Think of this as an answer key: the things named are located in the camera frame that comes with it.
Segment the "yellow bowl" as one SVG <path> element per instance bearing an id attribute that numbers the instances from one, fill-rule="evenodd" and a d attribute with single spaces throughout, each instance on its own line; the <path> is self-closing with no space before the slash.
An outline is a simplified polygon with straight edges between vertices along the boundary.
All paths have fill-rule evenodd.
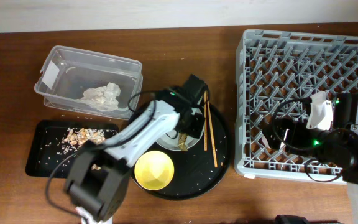
<path id="1" fill-rule="evenodd" d="M 146 190 L 161 190 L 173 179 L 175 167 L 172 159 L 161 151 L 143 154 L 135 164 L 134 175 L 138 184 Z"/>

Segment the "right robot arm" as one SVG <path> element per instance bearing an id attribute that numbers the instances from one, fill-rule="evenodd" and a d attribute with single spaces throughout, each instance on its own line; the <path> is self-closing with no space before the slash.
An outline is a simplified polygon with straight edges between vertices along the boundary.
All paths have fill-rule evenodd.
<path id="1" fill-rule="evenodd" d="M 307 122 L 278 118 L 278 112 L 290 103 L 307 107 Z M 358 223 L 358 94 L 340 93 L 329 101 L 326 93 L 319 91 L 283 101 L 273 112 L 264 135 L 271 149 L 307 157 L 306 174 L 312 162 L 339 166 L 342 170 L 337 178 L 346 182 L 354 223 Z"/>

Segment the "white tissue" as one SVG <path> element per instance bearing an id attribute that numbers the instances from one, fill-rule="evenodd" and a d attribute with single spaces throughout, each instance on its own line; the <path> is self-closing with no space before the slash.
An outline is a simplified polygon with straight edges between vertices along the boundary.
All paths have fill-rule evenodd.
<path id="1" fill-rule="evenodd" d="M 110 82 L 106 86 L 89 88 L 83 92 L 83 97 L 76 99 L 79 103 L 84 103 L 100 112 L 111 112 L 116 110 L 126 110 L 127 107 L 120 108 L 118 98 L 121 95 L 119 85 Z"/>

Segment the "brown snack wrapper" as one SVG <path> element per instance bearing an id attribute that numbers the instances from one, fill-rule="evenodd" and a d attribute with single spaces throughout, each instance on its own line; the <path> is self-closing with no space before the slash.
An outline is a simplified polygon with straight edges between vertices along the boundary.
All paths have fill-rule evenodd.
<path id="1" fill-rule="evenodd" d="M 181 151 L 187 151 L 188 150 L 188 146 L 186 145 L 187 138 L 188 138 L 188 136 L 186 134 L 179 133 L 177 147 Z"/>

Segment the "food scraps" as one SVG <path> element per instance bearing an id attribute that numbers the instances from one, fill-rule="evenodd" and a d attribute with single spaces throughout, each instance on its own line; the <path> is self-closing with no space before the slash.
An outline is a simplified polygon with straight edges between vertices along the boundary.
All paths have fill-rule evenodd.
<path id="1" fill-rule="evenodd" d="M 67 134 L 63 137 L 58 153 L 62 156 L 68 156 L 79 151 L 80 147 L 87 141 L 94 144 L 101 144 L 105 141 L 105 133 L 102 129 L 90 128 L 68 128 Z"/>

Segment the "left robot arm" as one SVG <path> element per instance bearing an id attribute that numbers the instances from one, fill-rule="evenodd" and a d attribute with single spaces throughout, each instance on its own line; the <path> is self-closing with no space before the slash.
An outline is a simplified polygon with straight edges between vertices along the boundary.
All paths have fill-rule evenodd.
<path id="1" fill-rule="evenodd" d="M 82 223 L 107 222 L 115 214 L 126 196 L 132 168 L 163 135 L 175 130 L 201 137 L 205 118 L 197 110 L 207 92 L 207 84 L 190 75 L 182 86 L 153 91 L 149 105 L 121 132 L 101 144 L 83 145 L 64 186 Z"/>

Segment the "pink cup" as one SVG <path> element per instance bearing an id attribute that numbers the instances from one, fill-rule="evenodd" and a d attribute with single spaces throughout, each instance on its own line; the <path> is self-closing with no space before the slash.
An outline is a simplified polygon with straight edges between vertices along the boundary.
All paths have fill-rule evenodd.
<path id="1" fill-rule="evenodd" d="M 262 130 L 262 143 L 273 150 L 276 150 L 276 145 L 275 145 L 275 135 L 273 134 L 273 131 L 271 129 L 263 129 Z"/>

